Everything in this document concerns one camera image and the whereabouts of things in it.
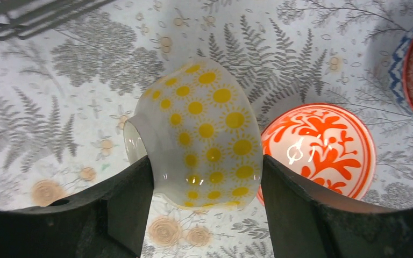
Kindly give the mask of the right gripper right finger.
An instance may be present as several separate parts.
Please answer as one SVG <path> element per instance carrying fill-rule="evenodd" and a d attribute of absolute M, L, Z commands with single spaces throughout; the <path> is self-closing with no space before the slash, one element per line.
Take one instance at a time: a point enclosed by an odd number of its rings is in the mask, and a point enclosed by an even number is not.
<path fill-rule="evenodd" d="M 261 187 L 275 257 L 413 257 L 413 208 L 346 197 L 269 155 Z"/>

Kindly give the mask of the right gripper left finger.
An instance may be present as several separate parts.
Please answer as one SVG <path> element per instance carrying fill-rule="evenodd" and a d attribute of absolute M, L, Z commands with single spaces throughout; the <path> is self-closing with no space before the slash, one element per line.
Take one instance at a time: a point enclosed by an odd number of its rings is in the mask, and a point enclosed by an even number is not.
<path fill-rule="evenodd" d="M 47 207 L 0 211 L 0 257 L 139 257 L 153 188 L 143 157 Z"/>

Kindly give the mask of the red patterned white bowl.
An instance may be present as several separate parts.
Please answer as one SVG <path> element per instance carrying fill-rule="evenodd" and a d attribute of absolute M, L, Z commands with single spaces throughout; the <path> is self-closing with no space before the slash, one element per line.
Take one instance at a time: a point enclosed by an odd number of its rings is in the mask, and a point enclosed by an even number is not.
<path fill-rule="evenodd" d="M 352 112 L 326 103 L 286 111 L 261 134 L 263 153 L 291 171 L 339 194 L 360 200 L 376 170 L 376 147 Z"/>

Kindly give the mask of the yellow dotted white bowl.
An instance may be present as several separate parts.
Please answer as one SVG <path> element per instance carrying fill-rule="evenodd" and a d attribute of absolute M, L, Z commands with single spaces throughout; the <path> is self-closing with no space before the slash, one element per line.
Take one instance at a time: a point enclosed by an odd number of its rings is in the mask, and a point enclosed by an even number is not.
<path fill-rule="evenodd" d="M 192 58 L 149 86 L 123 136 L 131 163 L 149 158 L 154 193 L 181 209 L 241 209 L 258 192 L 256 117 L 237 80 L 210 58 Z"/>

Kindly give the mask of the blue patterned bowl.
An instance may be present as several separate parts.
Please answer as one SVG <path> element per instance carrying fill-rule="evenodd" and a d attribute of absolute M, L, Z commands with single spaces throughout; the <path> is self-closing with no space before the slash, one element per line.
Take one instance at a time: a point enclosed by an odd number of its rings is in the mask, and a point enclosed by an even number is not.
<path fill-rule="evenodd" d="M 413 27 L 403 35 L 400 42 L 398 43 L 395 51 L 391 55 L 391 62 L 389 67 L 389 90 L 393 97 L 393 102 L 397 107 L 404 113 L 412 115 L 411 108 L 406 101 L 405 94 L 403 91 L 403 65 L 404 59 L 407 54 L 409 45 L 413 39 Z"/>

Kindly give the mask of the black wire dish rack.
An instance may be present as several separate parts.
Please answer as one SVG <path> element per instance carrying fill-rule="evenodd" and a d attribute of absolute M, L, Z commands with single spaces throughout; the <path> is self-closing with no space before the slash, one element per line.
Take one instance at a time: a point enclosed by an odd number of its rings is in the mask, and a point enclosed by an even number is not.
<path fill-rule="evenodd" d="M 28 39 L 111 3 L 106 1 L 0 1 L 0 41 Z"/>

